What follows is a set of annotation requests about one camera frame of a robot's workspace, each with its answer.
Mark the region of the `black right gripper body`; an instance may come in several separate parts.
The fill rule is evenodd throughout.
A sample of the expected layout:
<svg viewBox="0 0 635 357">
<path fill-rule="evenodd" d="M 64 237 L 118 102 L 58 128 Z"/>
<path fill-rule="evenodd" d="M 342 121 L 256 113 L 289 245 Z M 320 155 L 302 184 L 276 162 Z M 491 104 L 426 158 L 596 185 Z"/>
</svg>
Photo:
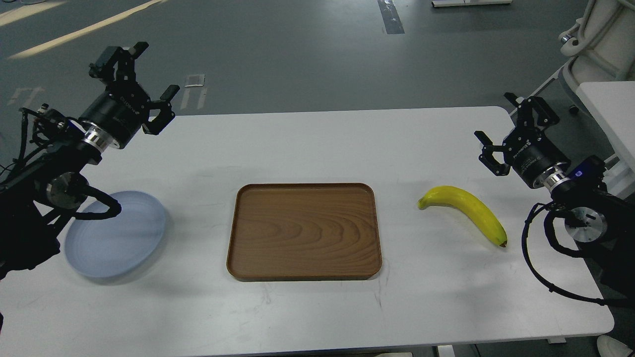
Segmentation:
<svg viewBox="0 0 635 357">
<path fill-rule="evenodd" d="M 569 169 L 571 160 L 540 130 L 513 130 L 505 138 L 505 164 L 530 189 L 543 186 L 538 178 L 551 167 Z"/>
</svg>

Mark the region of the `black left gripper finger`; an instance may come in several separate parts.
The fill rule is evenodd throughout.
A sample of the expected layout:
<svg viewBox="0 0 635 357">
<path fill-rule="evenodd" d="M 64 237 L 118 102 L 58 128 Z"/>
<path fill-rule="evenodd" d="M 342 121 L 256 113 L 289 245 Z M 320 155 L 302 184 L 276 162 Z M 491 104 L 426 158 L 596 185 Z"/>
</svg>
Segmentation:
<svg viewBox="0 0 635 357">
<path fill-rule="evenodd" d="M 99 79 L 105 90 L 100 97 L 115 94 L 148 94 L 136 81 L 135 61 L 149 47 L 147 42 L 138 42 L 133 47 L 106 47 L 95 63 L 89 64 L 89 76 Z"/>
<path fill-rule="evenodd" d="M 157 111 L 153 119 L 143 123 L 143 132 L 147 135 L 159 135 L 176 117 L 173 111 L 172 100 L 181 88 L 176 84 L 170 84 L 158 100 L 152 100 L 147 107 L 150 111 Z"/>
</svg>

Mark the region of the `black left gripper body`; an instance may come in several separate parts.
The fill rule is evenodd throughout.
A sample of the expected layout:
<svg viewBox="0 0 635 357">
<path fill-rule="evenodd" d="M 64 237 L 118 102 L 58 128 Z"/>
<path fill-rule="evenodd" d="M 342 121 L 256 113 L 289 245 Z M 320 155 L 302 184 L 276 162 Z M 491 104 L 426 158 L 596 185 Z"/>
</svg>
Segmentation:
<svg viewBox="0 0 635 357">
<path fill-rule="evenodd" d="M 79 116 L 85 128 L 96 126 L 107 133 L 111 145 L 125 149 L 141 125 L 149 118 L 149 96 L 105 91 Z"/>
</svg>

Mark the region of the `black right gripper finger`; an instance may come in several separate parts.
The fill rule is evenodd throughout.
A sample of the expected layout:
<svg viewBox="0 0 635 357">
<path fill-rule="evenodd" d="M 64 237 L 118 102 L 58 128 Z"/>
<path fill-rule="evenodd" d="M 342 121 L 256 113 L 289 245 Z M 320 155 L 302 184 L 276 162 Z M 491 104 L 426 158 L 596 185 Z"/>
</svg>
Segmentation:
<svg viewBox="0 0 635 357">
<path fill-rule="evenodd" d="M 541 141 L 549 142 L 546 129 L 558 124 L 560 117 L 547 104 L 546 100 L 538 96 L 526 99 L 511 92 L 505 92 L 504 97 L 516 108 L 514 129 L 504 138 L 504 142 L 512 140 L 514 135 L 535 133 Z"/>
<path fill-rule="evenodd" d="M 494 157 L 494 152 L 504 152 L 505 147 L 503 145 L 494 145 L 489 136 L 483 131 L 474 131 L 474 135 L 482 144 L 479 161 L 495 176 L 508 176 L 510 165 L 501 163 Z"/>
</svg>

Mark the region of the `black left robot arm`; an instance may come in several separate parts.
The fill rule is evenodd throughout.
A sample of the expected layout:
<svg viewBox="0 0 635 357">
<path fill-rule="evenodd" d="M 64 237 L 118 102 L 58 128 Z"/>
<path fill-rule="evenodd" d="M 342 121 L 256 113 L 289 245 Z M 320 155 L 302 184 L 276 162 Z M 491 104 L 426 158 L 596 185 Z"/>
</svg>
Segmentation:
<svg viewBox="0 0 635 357">
<path fill-rule="evenodd" d="M 72 219 L 100 221 L 121 213 L 111 195 L 89 185 L 81 170 L 107 147 L 124 149 L 142 130 L 159 135 L 175 118 L 172 84 L 152 100 L 136 79 L 135 61 L 149 47 L 107 47 L 89 75 L 105 90 L 77 118 L 42 104 L 20 108 L 20 149 L 0 190 L 0 275 L 32 270 L 61 252 L 59 234 Z"/>
</svg>

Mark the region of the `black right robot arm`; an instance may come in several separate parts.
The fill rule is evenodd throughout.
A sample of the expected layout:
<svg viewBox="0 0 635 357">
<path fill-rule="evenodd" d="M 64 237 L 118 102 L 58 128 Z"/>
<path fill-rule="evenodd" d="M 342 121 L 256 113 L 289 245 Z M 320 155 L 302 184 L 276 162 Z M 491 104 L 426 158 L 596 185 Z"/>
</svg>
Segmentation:
<svg viewBox="0 0 635 357">
<path fill-rule="evenodd" d="M 514 129 L 495 145 L 482 131 L 475 136 L 483 145 L 479 161 L 495 176 L 515 171 L 530 189 L 549 191 L 551 202 L 535 204 L 521 235 L 522 255 L 531 273 L 550 292 L 598 305 L 634 307 L 634 206 L 608 192 L 605 163 L 592 155 L 570 170 L 571 161 L 546 135 L 559 117 L 544 99 L 522 99 L 506 92 L 515 105 Z M 601 268 L 602 285 L 620 293 L 621 299 L 591 298 L 571 293 L 541 276 L 528 255 L 530 225 L 538 213 L 549 245 L 573 258 L 588 258 Z"/>
</svg>

